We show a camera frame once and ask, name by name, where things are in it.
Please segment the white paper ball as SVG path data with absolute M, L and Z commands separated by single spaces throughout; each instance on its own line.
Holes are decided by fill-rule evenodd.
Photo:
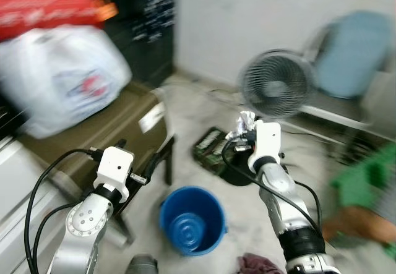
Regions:
M 241 111 L 235 123 L 234 133 L 229 133 L 229 137 L 238 137 L 255 129 L 256 114 L 251 111 Z

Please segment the brown low table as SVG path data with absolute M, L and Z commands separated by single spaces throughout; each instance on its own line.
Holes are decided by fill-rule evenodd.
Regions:
M 161 153 L 162 161 L 165 162 L 165 174 L 162 177 L 169 186 L 173 183 L 173 147 L 176 139 L 169 133 L 166 116 L 147 133 L 142 133 L 138 124 L 145 113 L 162 103 L 156 93 L 156 90 L 145 84 L 132 81 L 114 102 L 82 123 L 47 139 L 35 139 L 22 134 L 18 140 L 46 167 L 68 150 L 105 148 L 113 146 L 119 139 L 127 139 L 126 150 L 135 155 L 131 168 L 133 173 L 148 170 L 151 156 Z M 49 175 L 49 180 L 68 197 L 76 199 L 93 187 L 97 163 L 90 158 L 70 158 L 57 168 L 59 171 Z M 127 187 L 131 193 L 129 200 L 116 206 L 108 232 L 111 242 L 119 247 L 130 246 L 135 241 L 135 234 L 128 222 L 133 213 L 127 207 L 142 186 L 129 180 Z

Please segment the black flat box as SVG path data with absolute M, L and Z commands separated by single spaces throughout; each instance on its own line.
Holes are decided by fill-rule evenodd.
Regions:
M 224 163 L 221 153 L 226 144 L 227 132 L 210 127 L 192 147 L 192 157 L 203 169 L 226 181 L 232 186 L 249 186 L 249 178 L 236 173 Z

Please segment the white paper label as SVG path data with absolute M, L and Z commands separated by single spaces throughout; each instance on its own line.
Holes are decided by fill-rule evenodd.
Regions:
M 139 120 L 138 124 L 142 133 L 150 132 L 166 116 L 166 107 L 164 103 L 153 106 Z

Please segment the round grey electric fan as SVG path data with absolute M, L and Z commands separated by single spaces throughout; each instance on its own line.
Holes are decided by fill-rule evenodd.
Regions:
M 271 49 L 258 54 L 241 69 L 241 97 L 258 116 L 291 118 L 313 98 L 314 76 L 314 65 L 302 54 Z

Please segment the blue plastic bucket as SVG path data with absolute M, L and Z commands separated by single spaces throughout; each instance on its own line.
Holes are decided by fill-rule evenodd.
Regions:
M 204 256 L 228 233 L 220 201 L 209 190 L 183 186 L 160 204 L 158 224 L 173 248 L 183 256 Z

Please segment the grey left robot leg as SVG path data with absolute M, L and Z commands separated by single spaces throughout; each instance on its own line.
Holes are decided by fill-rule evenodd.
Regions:
M 158 261 L 155 257 L 142 254 L 131 258 L 124 274 L 158 274 Z

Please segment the white printed plastic bag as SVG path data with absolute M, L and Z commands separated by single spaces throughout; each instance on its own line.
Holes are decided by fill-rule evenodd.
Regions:
M 131 69 L 110 37 L 93 26 L 34 28 L 0 43 L 0 92 L 36 139 L 56 135 L 113 102 Z

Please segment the white drawer cabinet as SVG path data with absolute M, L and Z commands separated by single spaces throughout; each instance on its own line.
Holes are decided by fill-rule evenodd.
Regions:
M 10 137 L 0 140 L 0 274 L 30 274 L 23 245 L 24 220 L 31 189 L 42 171 L 21 143 Z M 41 184 L 32 207 L 31 242 L 43 217 L 66 203 L 57 187 Z M 62 240 L 65 214 L 65 210 L 57 212 L 43 227 L 37 258 L 40 274 L 47 273 Z

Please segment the maroon cloth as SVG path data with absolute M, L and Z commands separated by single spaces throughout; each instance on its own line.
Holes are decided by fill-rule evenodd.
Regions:
M 250 252 L 238 257 L 238 266 L 236 274 L 285 274 L 269 258 L 250 254 Z

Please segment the black box with white print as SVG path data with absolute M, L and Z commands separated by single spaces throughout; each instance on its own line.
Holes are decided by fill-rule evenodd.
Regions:
M 105 33 L 121 51 L 136 82 L 161 87 L 174 71 L 176 0 L 109 0 L 118 13 Z

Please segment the person in green clothes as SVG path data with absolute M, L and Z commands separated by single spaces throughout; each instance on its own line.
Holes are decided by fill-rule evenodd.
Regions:
M 331 181 L 338 207 L 322 221 L 326 242 L 339 236 L 379 243 L 385 253 L 396 256 L 396 144 L 348 167 Z

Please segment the small orange label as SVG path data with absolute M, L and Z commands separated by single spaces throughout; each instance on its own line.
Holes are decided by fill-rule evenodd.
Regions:
M 92 6 L 95 9 L 97 22 L 113 19 L 119 13 L 116 4 L 111 2 L 111 0 L 94 0 Z

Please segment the blue cushioned chair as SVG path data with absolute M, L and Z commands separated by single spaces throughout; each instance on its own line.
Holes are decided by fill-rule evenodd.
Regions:
M 393 141 L 395 23 L 374 11 L 333 20 L 305 49 L 317 93 L 302 113 Z

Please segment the red printed box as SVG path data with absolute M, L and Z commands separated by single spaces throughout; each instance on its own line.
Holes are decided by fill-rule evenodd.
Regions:
M 20 36 L 34 28 L 60 25 L 90 25 L 97 22 L 94 0 L 0 0 L 0 41 Z

